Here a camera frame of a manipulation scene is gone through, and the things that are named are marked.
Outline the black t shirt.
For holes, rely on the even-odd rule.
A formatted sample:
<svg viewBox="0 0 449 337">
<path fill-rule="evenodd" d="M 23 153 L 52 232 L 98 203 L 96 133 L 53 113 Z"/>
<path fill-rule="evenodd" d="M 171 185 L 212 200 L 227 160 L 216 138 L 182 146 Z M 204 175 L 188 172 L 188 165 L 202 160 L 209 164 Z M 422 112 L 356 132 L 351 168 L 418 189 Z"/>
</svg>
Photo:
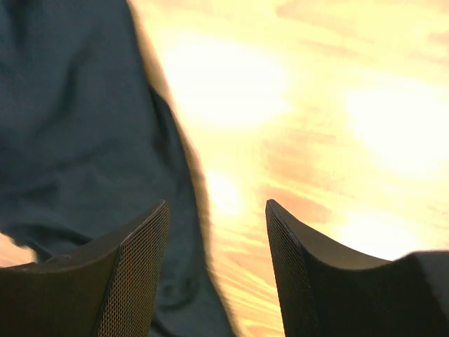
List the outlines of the black t shirt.
<svg viewBox="0 0 449 337">
<path fill-rule="evenodd" d="M 39 261 L 170 207 L 151 336 L 232 336 L 125 1 L 1 2 L 1 231 Z"/>
</svg>

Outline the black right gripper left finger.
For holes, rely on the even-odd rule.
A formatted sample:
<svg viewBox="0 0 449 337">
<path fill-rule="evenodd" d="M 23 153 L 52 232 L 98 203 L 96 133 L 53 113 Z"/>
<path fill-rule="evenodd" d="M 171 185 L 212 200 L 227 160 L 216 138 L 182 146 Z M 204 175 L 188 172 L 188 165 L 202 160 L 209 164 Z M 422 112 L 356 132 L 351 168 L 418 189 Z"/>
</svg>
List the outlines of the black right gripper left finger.
<svg viewBox="0 0 449 337">
<path fill-rule="evenodd" d="M 148 336 L 169 222 L 161 201 L 69 253 L 1 269 L 1 335 Z"/>
</svg>

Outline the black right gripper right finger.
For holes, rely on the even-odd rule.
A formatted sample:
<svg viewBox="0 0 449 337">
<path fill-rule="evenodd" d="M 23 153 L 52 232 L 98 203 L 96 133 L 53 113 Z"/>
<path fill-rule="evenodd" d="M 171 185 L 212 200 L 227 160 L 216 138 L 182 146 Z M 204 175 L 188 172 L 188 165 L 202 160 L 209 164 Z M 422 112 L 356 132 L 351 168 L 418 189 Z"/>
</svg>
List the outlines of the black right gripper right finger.
<svg viewBox="0 0 449 337">
<path fill-rule="evenodd" d="M 265 209 L 287 336 L 447 336 L 448 253 L 383 260 Z"/>
</svg>

